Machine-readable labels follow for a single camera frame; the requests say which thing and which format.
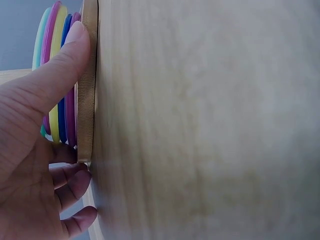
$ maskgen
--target wood grain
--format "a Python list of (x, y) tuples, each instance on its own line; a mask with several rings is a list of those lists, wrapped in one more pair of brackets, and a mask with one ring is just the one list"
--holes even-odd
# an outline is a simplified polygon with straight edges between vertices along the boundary
[(78, 162), (90, 162), (94, 138), (94, 110), (98, 38), (98, 0), (84, 0), (81, 21), (90, 36), (90, 59), (77, 89), (77, 151)]
[(316, 1), (100, 0), (105, 239), (320, 234)]
[(24, 77), (31, 73), (31, 69), (17, 69), (17, 70), (6, 70), (0, 71), (0, 85), (9, 82), (14, 79)]

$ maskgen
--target fingernail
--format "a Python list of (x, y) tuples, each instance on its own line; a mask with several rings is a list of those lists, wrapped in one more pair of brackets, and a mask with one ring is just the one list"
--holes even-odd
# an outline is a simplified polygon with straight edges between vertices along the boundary
[(65, 43), (71, 43), (79, 40), (85, 32), (85, 26), (80, 22), (76, 21), (70, 28), (68, 35), (66, 36)]

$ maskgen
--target magenta ring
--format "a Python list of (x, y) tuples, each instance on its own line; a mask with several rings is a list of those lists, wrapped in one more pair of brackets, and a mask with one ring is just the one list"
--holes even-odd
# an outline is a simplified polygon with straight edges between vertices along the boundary
[[(46, 64), (50, 60), (51, 42), (52, 42), (55, 23), (56, 23), (60, 6), (61, 6), (60, 1), (57, 1), (55, 4), (53, 4), (50, 15), (45, 25), (42, 48), (41, 48), (41, 60), (40, 60), (41, 66)], [(50, 135), (51, 130), (50, 130), (49, 114), (44, 116), (43, 125), (46, 133)]]
[[(79, 21), (81, 18), (80, 13), (75, 12), (72, 15), (70, 29), (72, 25)], [(73, 87), (65, 96), (65, 125), (68, 143), (71, 147), (77, 145), (76, 138), (76, 116), (75, 116), (75, 87)]]

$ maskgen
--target colorful plastic ring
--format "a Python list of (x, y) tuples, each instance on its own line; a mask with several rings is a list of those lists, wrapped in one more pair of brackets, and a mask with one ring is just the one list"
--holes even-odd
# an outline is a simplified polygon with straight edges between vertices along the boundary
[[(72, 15), (68, 14), (64, 21), (61, 47), (65, 44), (67, 34), (70, 29)], [(62, 143), (67, 142), (67, 131), (66, 131), (66, 114), (65, 114), (65, 98), (58, 103), (58, 125), (59, 125), (59, 137)]]
[[(70, 27), (81, 18), (80, 13), (72, 15)], [(65, 96), (65, 120), (68, 143), (71, 147), (77, 145), (76, 139), (76, 122), (75, 122), (75, 88), (73, 87)]]
[[(56, 16), (54, 30), (51, 41), (50, 59), (56, 56), (61, 48), (62, 33), (64, 30), (65, 20), (68, 14), (68, 10), (65, 6), (60, 6), (58, 14)], [(55, 143), (60, 142), (59, 136), (59, 123), (58, 123), (58, 105), (55, 105), (49, 112), (49, 122), (51, 136)]]
[[(50, 60), (52, 37), (54, 34), (55, 23), (56, 23), (56, 19), (57, 19), (57, 15), (58, 15), (58, 11), (60, 9), (60, 6), (61, 6), (60, 1), (57, 1), (55, 4), (53, 4), (53, 6), (51, 8), (50, 15), (49, 15), (48, 20), (46, 22), (43, 41), (42, 41), (42, 48), (41, 48), (40, 65), (44, 65)], [(51, 129), (50, 129), (49, 115), (44, 116), (43, 125), (44, 125), (46, 133), (50, 135)]]
[[(32, 71), (40, 67), (42, 43), (44, 40), (46, 24), (47, 24), (50, 12), (51, 12), (51, 7), (48, 7), (44, 11), (38, 27), (38, 31), (36, 33), (34, 50), (33, 50), (33, 58), (32, 58)], [(43, 137), (46, 136), (45, 127), (43, 125), (41, 126), (40, 132)]]

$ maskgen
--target blue ring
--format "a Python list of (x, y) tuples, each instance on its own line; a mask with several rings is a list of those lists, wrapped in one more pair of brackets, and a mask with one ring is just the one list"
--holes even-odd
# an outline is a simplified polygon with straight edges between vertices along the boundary
[[(67, 34), (70, 30), (72, 15), (68, 14), (65, 18), (62, 38), (61, 38), (61, 47), (65, 44)], [(62, 98), (58, 103), (58, 125), (59, 125), (59, 137), (61, 142), (64, 144), (67, 142), (67, 129), (66, 129), (66, 114), (65, 114), (65, 98)]]

